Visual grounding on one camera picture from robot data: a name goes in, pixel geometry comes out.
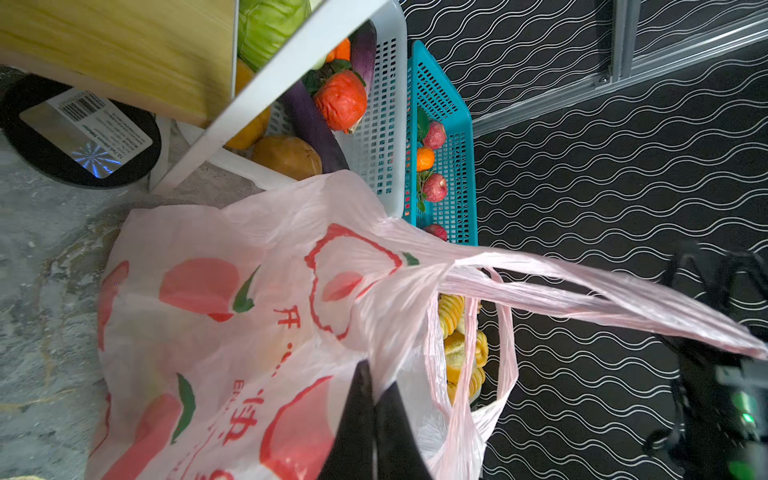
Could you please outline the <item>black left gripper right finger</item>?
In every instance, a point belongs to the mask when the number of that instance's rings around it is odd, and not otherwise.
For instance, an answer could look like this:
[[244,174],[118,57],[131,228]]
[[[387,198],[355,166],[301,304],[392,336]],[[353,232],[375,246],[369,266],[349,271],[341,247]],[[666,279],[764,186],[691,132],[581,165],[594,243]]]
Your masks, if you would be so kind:
[[377,479],[431,480],[414,440],[397,383],[382,393],[374,411]]

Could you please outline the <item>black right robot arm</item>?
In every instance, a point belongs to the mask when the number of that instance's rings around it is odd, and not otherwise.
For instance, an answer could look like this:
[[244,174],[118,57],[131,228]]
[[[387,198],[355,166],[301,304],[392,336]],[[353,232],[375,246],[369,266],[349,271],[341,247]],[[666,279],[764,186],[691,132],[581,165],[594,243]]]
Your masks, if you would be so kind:
[[[745,274],[767,295],[767,264],[753,252],[715,254],[697,243],[679,247],[661,284],[692,268],[703,287],[702,303],[729,315],[735,278]],[[680,374],[670,383],[674,423],[652,432],[642,451],[666,454],[686,479],[764,479],[767,476],[767,363],[699,341],[663,337],[676,353]]]

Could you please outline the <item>teal plastic basket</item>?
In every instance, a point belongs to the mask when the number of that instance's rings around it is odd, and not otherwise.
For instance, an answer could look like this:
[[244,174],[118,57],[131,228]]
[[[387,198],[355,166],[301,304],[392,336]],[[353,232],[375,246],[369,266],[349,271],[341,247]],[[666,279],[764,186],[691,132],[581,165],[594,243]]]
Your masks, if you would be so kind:
[[[406,114],[406,167],[403,218],[424,228],[437,224],[448,240],[478,244],[475,159],[472,119],[457,89],[424,44],[412,44],[408,63],[408,110]],[[445,141],[433,150],[431,169],[420,172],[418,150],[431,123],[445,131]],[[446,181],[443,200],[432,202],[424,192],[431,174]]]

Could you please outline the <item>green cabbage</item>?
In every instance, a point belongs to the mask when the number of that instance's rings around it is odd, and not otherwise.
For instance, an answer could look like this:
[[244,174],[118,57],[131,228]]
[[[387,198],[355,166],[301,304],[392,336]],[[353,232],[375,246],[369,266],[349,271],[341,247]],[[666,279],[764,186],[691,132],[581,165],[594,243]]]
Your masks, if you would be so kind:
[[312,12],[307,0],[241,0],[238,57],[254,72],[262,69]]

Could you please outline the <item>tray of breads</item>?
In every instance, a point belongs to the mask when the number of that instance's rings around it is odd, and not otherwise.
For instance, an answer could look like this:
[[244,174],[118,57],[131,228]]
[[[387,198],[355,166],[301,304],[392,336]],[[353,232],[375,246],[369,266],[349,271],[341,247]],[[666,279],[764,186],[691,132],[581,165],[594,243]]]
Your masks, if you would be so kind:
[[[438,320],[443,334],[446,363],[447,394],[455,402],[458,383],[465,360],[466,299],[457,295],[440,294],[438,297]],[[478,330],[474,347],[474,362],[470,374],[469,397],[474,399],[486,381],[484,367],[488,361],[489,347],[486,335]]]

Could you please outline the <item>red apple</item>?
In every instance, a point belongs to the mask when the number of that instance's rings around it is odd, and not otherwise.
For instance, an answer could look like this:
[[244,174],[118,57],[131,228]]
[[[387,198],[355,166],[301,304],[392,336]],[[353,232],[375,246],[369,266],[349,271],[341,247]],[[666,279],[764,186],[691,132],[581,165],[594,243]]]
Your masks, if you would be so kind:
[[441,174],[433,173],[423,183],[422,193],[428,202],[441,202],[448,194],[447,181]]
[[427,225],[423,230],[445,242],[449,240],[449,234],[447,230],[439,224]]
[[422,145],[433,151],[439,150],[443,147],[447,140],[447,133],[445,127],[437,121],[431,121]]

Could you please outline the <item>orange with green leaves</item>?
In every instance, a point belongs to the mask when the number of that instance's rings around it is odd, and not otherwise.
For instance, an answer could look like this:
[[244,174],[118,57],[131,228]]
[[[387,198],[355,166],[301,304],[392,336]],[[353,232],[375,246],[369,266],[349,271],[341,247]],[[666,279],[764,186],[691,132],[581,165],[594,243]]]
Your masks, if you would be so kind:
[[426,198],[427,195],[424,192],[424,184],[433,174],[432,169],[435,162],[435,153],[429,147],[420,147],[417,150],[417,193],[418,203],[417,207],[421,212],[426,211]]

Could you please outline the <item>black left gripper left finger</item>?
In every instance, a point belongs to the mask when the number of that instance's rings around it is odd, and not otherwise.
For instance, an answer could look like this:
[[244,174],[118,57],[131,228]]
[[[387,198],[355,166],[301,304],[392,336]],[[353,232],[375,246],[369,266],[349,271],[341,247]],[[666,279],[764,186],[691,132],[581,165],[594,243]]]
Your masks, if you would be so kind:
[[356,366],[330,453],[318,480],[374,478],[374,401],[370,367]]

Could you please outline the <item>brown potato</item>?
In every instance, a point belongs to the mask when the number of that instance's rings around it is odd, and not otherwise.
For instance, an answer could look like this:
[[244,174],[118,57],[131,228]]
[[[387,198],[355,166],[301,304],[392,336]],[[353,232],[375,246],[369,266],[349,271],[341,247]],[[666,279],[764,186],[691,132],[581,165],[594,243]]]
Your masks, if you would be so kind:
[[262,138],[253,146],[251,160],[297,181],[322,173],[319,154],[308,143],[293,136]]

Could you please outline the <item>red tomato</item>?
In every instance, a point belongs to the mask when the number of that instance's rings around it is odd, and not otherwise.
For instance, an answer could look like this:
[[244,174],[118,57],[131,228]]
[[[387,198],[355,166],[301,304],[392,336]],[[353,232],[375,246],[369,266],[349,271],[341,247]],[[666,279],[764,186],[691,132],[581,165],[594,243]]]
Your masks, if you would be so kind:
[[313,101],[332,131],[352,133],[367,110],[368,96],[359,76],[344,70],[332,75]]

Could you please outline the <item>pink plastic bag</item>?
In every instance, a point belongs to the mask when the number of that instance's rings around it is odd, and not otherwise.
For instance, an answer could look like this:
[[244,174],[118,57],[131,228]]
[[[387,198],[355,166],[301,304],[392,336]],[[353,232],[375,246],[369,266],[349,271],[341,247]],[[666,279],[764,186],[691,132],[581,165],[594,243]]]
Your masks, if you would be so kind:
[[[447,394],[440,294],[466,299]],[[451,244],[388,216],[339,171],[223,209],[132,211],[98,300],[109,393],[89,479],[315,479],[357,364],[393,383],[436,479],[475,479],[518,379],[525,310],[764,359],[745,327],[669,288],[539,255]],[[488,340],[469,397],[476,332]]]

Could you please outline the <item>purple eggplant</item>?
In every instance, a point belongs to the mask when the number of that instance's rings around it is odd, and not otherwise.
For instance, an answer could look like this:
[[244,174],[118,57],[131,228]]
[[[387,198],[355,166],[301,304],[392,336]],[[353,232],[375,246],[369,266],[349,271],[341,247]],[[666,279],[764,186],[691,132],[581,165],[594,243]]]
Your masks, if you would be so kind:
[[319,155],[323,173],[349,169],[349,164],[336,137],[327,126],[301,80],[289,87],[279,101],[296,135]]

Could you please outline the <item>grey white plastic basket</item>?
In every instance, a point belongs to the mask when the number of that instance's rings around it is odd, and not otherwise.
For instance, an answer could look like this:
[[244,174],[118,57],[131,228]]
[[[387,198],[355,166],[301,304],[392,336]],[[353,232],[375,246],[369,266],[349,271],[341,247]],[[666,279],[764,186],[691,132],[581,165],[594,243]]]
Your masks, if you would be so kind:
[[[180,124],[191,148],[162,177],[158,190],[179,185],[207,160],[263,190],[291,183],[288,176],[226,150],[226,143],[260,114],[266,116],[267,137],[298,137],[279,101],[281,95],[301,80],[313,99],[332,75],[351,70],[365,86],[367,110],[352,133],[330,130],[349,170],[366,182],[388,215],[402,215],[407,110],[403,12],[395,1],[322,1],[311,9],[304,23],[207,129]],[[351,42],[351,61],[326,63],[327,54],[345,38]]]

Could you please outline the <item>orange carrot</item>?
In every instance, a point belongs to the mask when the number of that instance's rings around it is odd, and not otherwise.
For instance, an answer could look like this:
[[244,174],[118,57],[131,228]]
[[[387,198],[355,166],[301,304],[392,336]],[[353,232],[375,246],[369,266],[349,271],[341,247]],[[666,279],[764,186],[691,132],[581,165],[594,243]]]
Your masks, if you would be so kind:
[[351,61],[351,42],[348,38],[342,40],[331,52],[326,56],[325,62],[331,63],[336,60]]

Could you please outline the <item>black round tin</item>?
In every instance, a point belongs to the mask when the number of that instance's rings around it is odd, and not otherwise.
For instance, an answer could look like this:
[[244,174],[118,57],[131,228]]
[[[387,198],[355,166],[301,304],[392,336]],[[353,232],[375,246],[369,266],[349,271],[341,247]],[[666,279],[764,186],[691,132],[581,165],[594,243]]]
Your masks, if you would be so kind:
[[1,130],[35,170],[89,189],[138,182],[164,147],[153,114],[32,74],[1,91]]

